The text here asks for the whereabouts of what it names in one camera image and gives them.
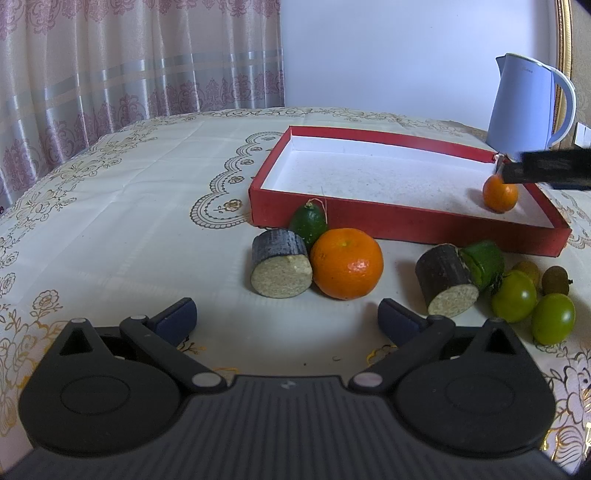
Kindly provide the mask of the large orange mandarin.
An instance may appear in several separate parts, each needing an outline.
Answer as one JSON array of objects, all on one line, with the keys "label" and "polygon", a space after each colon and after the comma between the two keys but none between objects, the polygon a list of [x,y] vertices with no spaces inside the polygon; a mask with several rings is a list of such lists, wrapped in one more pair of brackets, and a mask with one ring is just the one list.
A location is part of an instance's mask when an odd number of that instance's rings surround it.
[{"label": "large orange mandarin", "polygon": [[312,246],[310,260],[315,285],[338,300],[368,295],[384,271],[378,242],[355,228],[329,229]]}]

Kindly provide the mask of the red shallow cardboard box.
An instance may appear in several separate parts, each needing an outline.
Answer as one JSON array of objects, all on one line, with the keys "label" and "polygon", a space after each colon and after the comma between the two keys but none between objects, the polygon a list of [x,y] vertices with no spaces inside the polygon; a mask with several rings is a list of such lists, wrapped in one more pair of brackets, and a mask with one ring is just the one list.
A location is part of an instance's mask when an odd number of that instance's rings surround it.
[{"label": "red shallow cardboard box", "polygon": [[250,217],[284,227],[317,200],[329,227],[379,239],[557,257],[571,228],[536,185],[519,188],[507,213],[488,209],[482,187],[495,170],[486,149],[429,138],[338,127],[290,126],[249,187]]}]

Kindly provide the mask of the blue electric kettle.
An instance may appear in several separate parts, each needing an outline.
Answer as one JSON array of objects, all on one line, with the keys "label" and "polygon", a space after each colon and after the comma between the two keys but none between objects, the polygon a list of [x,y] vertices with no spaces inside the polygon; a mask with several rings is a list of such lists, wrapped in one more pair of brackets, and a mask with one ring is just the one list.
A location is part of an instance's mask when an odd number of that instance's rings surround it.
[{"label": "blue electric kettle", "polygon": [[[486,143],[518,160],[524,152],[548,150],[561,142],[575,120],[576,92],[572,81],[539,60],[507,53],[496,58],[500,84]],[[556,90],[566,99],[563,123],[554,126]]]}]

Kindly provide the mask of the green cucumber end with stem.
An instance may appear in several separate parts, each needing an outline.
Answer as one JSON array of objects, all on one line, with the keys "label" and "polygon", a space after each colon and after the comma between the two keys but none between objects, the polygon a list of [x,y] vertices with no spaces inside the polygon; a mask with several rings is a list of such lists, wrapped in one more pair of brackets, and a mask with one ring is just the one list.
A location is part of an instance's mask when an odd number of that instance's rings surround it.
[{"label": "green cucumber end with stem", "polygon": [[318,238],[329,230],[324,203],[317,198],[308,199],[291,216],[288,228],[304,240],[305,247],[311,249]]}]

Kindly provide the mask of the gold picture frame edge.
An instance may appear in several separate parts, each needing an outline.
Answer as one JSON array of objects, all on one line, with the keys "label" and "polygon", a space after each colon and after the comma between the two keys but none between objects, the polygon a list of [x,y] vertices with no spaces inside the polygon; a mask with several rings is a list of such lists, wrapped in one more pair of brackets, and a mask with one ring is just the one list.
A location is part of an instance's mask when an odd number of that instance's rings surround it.
[{"label": "gold picture frame edge", "polygon": [[[556,20],[556,68],[567,78],[572,75],[572,4],[570,0],[554,0]],[[554,132],[566,118],[566,99],[562,89],[556,87]]]}]

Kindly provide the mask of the green tomato fruit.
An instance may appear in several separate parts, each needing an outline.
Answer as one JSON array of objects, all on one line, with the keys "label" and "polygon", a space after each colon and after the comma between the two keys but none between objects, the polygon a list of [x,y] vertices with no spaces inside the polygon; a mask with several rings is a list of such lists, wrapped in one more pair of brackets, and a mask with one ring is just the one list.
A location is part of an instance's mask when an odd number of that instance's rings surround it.
[{"label": "green tomato fruit", "polygon": [[572,300],[562,293],[542,297],[531,319],[534,339],[542,345],[561,343],[572,332],[576,322],[576,309]]},{"label": "green tomato fruit", "polygon": [[519,270],[500,275],[492,285],[493,313],[508,323],[525,320],[534,310],[537,299],[537,290],[531,278]]}]

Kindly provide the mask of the cream floral tablecloth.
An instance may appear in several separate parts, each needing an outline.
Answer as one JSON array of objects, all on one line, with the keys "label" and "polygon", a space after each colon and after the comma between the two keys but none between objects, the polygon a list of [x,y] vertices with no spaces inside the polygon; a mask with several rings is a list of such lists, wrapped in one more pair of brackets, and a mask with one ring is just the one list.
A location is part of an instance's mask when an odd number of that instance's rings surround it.
[{"label": "cream floral tablecloth", "polygon": [[[562,266],[576,322],[542,345],[532,313],[508,323],[550,387],[542,445],[521,454],[453,454],[414,435],[379,395],[349,380],[394,351],[378,326],[390,298],[429,316],[415,273],[441,244],[373,237],[384,271],[374,290],[338,300],[314,282],[276,299],[250,284],[249,187],[290,126],[390,132],[490,150],[460,127],[390,114],[307,108],[159,117],[102,137],[31,187],[1,218],[1,457],[10,479],[586,479],[590,475],[590,253],[573,226],[584,192],[538,186],[571,235],[557,257],[504,252],[544,272]],[[72,319],[116,327],[182,298],[197,326],[177,348],[221,375],[225,390],[190,397],[172,425],[132,450],[66,456],[29,440],[22,391]]]}]

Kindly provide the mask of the white wall switch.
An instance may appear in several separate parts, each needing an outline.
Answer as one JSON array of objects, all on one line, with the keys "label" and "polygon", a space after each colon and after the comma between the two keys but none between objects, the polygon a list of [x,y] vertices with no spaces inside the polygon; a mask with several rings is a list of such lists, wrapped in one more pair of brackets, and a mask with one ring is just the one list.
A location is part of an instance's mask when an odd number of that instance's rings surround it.
[{"label": "white wall switch", "polygon": [[591,128],[584,123],[578,122],[574,132],[573,144],[580,148],[590,148]]}]

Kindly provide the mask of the green cucumber cut piece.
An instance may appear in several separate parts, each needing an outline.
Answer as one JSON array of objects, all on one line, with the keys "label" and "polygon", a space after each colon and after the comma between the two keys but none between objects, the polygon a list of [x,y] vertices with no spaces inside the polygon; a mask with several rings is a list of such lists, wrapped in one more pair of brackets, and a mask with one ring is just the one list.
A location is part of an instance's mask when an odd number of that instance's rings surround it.
[{"label": "green cucumber cut piece", "polygon": [[468,267],[472,282],[480,292],[493,285],[504,273],[505,261],[500,248],[491,240],[471,244],[460,251],[460,256]]}]

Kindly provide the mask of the small orange mandarin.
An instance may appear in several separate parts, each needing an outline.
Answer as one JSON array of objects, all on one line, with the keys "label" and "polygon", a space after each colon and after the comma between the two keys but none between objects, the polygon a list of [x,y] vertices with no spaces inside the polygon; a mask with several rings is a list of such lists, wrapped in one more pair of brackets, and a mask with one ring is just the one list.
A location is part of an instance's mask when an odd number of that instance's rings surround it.
[{"label": "small orange mandarin", "polygon": [[498,174],[491,175],[483,185],[483,201],[486,207],[496,213],[512,210],[519,200],[519,188],[505,183]]}]

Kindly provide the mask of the pink floral curtain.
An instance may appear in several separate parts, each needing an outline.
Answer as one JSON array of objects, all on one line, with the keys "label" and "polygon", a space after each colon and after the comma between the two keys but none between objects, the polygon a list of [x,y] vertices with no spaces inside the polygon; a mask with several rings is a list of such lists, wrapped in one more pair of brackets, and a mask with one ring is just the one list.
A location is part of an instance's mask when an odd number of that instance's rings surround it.
[{"label": "pink floral curtain", "polygon": [[283,102],[279,2],[5,1],[1,205],[134,122]]}]

